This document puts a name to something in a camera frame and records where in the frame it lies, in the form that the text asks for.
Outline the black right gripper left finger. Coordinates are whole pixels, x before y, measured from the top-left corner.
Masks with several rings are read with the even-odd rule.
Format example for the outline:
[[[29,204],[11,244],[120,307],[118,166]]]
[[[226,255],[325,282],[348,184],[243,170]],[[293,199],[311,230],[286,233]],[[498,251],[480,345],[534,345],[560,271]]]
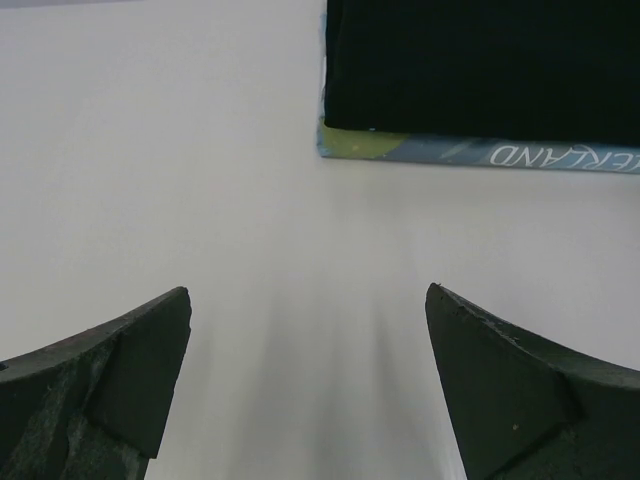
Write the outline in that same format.
[[[189,293],[177,287],[2,361],[2,478],[144,478],[159,453],[190,318]]]

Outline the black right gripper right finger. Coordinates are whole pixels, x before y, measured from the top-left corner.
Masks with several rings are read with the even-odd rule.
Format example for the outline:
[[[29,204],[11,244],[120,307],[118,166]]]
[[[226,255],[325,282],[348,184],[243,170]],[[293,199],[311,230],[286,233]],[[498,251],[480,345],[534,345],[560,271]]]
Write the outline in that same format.
[[[430,341],[469,479],[636,479],[639,373],[431,284]]]

